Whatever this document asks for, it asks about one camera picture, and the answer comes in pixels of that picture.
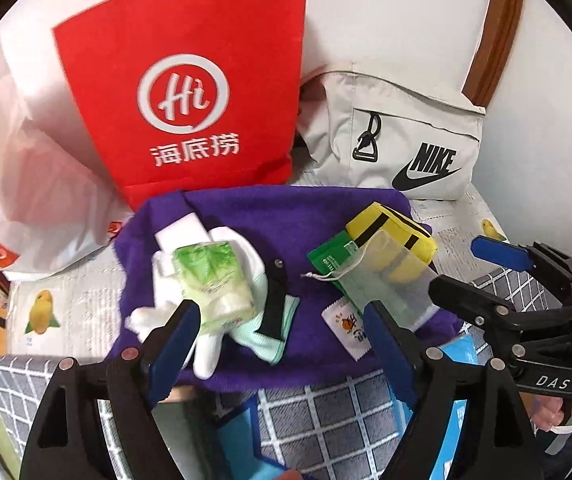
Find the newspaper print sheet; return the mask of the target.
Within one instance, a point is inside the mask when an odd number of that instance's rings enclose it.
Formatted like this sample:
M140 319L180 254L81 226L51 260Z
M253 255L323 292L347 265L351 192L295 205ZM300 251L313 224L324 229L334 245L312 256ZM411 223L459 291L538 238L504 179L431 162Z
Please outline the newspaper print sheet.
M435 265L440 273L471 282L496 269L469 251L470 241L484 232L484 220L490 221L498 232L503 231L474 186L459 200L412 200L411 210L414 219L432 227L438 244ZM43 280L13 282L5 352L12 356L103 358L119 333L118 302L125 282L126 274L112 245ZM58 323L42 335L26 331L39 292L51 294Z

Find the wooden door frame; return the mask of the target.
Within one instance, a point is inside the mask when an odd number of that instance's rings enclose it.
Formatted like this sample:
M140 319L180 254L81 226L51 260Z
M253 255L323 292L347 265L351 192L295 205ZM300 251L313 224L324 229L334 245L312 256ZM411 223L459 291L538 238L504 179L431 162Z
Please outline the wooden door frame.
M510 57L524 0L489 0L479 47L464 83L472 104L487 107Z

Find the grey checked bed cover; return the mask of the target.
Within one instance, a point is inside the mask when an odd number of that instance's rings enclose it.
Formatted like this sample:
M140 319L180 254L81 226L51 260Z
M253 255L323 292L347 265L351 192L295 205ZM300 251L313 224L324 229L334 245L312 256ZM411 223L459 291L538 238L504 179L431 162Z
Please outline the grey checked bed cover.
M123 321L121 316L106 356L72 357L82 364L100 362L136 344L137 336ZM57 325L51 294L39 292L26 331L42 335ZM24 452L48 382L66 357L0 356L0 421L16 455ZM181 387L186 400L161 404L154 414L189 479L273 479L287 469L309 479L375 479L412 415L379 367L359 377L295 388L219 392Z

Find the white Miniso plastic bag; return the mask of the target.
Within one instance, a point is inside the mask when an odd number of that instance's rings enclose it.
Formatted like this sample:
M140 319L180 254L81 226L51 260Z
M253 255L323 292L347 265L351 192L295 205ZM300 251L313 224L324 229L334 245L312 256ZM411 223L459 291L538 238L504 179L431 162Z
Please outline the white Miniso plastic bag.
M30 118L0 43L0 271L53 275L107 245L131 214Z

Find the red Haidilao paper bag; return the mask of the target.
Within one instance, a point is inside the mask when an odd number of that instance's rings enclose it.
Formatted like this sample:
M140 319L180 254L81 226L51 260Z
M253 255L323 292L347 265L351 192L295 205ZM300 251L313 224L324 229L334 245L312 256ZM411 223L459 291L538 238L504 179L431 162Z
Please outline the red Haidilao paper bag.
M74 102L132 208L292 173L307 0L107 0L56 26Z

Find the white sponge block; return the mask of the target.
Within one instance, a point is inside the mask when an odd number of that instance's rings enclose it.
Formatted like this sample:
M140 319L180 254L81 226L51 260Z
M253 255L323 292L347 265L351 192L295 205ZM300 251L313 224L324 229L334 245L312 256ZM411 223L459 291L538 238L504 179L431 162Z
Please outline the white sponge block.
M211 242L208 231L194 212L161 229L155 238L159 248L167 254L172 254L180 247Z

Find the sheer organza drawstring pouch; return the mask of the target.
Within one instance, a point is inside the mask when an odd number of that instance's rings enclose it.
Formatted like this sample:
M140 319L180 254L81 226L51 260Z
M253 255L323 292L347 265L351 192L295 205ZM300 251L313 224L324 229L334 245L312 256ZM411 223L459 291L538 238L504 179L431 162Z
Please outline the sheer organza drawstring pouch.
M436 277L430 266L411 283L393 283L382 272L368 270L365 256L366 250L359 248L331 278L315 276L314 271L304 276L337 286L359 312L363 312L371 301L381 301L396 323L412 332L437 313L438 307L428 296L428 285Z

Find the green tissue pack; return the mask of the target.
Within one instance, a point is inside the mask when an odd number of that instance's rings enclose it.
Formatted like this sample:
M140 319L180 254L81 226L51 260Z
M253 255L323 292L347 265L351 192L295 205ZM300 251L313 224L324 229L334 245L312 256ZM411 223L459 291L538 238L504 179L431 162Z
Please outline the green tissue pack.
M172 252L184 299L199 307L198 335L226 333L257 315L243 268L229 242L201 243Z

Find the mint green sock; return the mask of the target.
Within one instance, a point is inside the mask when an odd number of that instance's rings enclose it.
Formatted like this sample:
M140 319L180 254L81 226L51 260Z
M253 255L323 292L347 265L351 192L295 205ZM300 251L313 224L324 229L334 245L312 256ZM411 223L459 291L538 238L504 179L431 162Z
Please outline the mint green sock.
M250 321L234 328L230 336L260 360L275 365L283 357L300 299L286 294L279 287L276 292L271 292L270 288L265 272L254 274L250 290L258 313Z

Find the small white snack sachet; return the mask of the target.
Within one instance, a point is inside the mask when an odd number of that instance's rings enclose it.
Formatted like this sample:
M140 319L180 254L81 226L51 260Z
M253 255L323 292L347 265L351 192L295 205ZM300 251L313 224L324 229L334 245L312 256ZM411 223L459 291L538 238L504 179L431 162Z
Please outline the small white snack sachet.
M371 350L361 315L346 297L330 304L322 312L322 318L344 350L356 362Z

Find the beige Nike bag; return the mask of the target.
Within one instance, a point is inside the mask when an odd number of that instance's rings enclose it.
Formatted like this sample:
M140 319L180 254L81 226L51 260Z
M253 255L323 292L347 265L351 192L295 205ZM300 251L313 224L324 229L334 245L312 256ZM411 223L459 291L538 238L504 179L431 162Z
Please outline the beige Nike bag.
M297 132L319 184L458 200L472 182L486 111L400 65L322 66L301 81Z

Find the purple fleece towel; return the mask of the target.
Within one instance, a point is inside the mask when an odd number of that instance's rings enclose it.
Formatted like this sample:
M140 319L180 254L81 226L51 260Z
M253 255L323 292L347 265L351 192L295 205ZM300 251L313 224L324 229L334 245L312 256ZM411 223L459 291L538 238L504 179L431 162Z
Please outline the purple fleece towel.
M276 364L264 362L225 337L213 375L201 380L186 368L179 374L179 384L235 392L330 384L371 373L379 367L374 353L353 359L322 318L323 310L340 298L340 290L306 274L312 269L309 252L374 202L405 216L411 213L408 199L386 188L256 185L151 198L115 239L115 252L126 274L120 314L127 318L135 309L152 305L152 256L159 248L156 233L187 214L196 214L206 229L228 226L243 235L266 266L282 260L285 290L299 304L284 356Z

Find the green packet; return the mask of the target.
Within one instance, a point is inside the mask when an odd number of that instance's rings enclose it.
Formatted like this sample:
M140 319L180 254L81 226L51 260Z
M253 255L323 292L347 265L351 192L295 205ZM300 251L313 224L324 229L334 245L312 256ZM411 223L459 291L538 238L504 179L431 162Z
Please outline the green packet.
M321 246L307 253L315 276L331 278L333 273L343 266L359 251L359 247L346 230L326 240Z

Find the yellow mini bag pouch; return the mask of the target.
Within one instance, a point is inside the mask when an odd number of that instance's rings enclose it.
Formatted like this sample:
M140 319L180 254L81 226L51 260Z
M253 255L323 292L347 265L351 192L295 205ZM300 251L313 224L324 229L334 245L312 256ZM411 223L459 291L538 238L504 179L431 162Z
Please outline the yellow mini bag pouch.
M346 224L359 248L366 250L368 270L393 283L411 283L431 265L438 250L431 232L405 214L371 203Z

